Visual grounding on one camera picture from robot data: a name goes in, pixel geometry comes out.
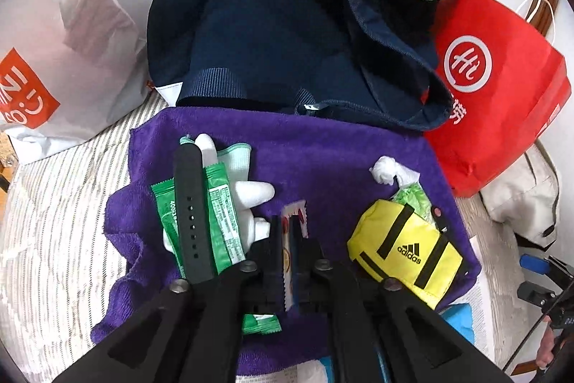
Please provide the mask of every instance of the white paper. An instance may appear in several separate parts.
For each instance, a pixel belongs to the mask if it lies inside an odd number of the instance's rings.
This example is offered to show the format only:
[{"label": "white paper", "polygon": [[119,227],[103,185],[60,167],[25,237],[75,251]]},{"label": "white paper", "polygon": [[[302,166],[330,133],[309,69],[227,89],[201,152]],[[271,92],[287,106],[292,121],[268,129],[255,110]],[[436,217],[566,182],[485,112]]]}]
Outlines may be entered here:
[{"label": "white paper", "polygon": [[[478,239],[470,239],[470,245],[482,264],[482,253],[478,246]],[[484,269],[476,279],[476,284],[464,296],[453,302],[454,304],[470,304],[472,309],[472,330],[474,331],[474,345],[485,356],[494,362],[494,321],[489,283]]]},{"label": "white paper", "polygon": [[164,87],[157,87],[157,92],[161,97],[170,105],[175,107],[179,94],[182,91],[183,82],[172,83],[171,85],[165,85]]},{"label": "white paper", "polygon": [[325,366],[319,361],[308,361],[280,372],[265,375],[237,376],[236,383],[327,383]]}]

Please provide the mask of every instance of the yellow pouch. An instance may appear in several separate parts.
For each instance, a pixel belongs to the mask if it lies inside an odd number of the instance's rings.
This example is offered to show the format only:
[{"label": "yellow pouch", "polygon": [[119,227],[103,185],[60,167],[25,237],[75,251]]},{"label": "yellow pouch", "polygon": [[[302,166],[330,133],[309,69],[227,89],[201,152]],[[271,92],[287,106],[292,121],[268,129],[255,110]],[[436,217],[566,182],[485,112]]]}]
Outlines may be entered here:
[{"label": "yellow pouch", "polygon": [[399,279],[432,309],[446,294],[463,260],[411,206],[386,200],[378,200],[361,216],[347,248],[351,260],[375,280]]}]

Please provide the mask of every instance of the person's hand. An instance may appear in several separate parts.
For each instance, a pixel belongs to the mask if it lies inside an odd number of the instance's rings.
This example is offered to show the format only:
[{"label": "person's hand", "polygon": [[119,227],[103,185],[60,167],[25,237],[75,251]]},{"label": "person's hand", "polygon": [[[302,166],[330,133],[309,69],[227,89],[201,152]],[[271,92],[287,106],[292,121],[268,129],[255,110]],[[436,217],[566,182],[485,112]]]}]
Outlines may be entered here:
[{"label": "person's hand", "polygon": [[[550,317],[544,317],[544,323],[550,323]],[[546,326],[546,331],[544,331],[544,336],[540,340],[540,347],[536,353],[536,365],[541,369],[545,369],[547,365],[554,359],[554,354],[552,354],[552,348],[554,347],[554,333],[550,325]]]}]

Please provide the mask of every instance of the red shopping bag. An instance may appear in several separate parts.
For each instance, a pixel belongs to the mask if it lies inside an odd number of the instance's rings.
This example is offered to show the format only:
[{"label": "red shopping bag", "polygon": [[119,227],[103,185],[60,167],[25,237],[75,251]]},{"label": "red shopping bag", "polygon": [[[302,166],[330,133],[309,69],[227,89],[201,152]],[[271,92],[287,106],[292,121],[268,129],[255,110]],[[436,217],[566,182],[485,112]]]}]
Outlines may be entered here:
[{"label": "red shopping bag", "polygon": [[534,143],[572,90],[564,57],[495,0],[443,0],[434,33],[454,107],[426,138],[455,195],[469,197]]}]

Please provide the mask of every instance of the green plastic bag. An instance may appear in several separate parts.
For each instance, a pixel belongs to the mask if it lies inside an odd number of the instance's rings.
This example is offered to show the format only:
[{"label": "green plastic bag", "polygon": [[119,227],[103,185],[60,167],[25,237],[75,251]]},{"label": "green plastic bag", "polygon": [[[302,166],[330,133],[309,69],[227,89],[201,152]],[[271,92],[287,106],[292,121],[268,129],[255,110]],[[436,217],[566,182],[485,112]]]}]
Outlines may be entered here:
[{"label": "green plastic bag", "polygon": [[414,212],[427,223],[436,226],[432,217],[432,203],[419,182],[411,183],[400,189],[391,199],[400,205],[410,205]]}]

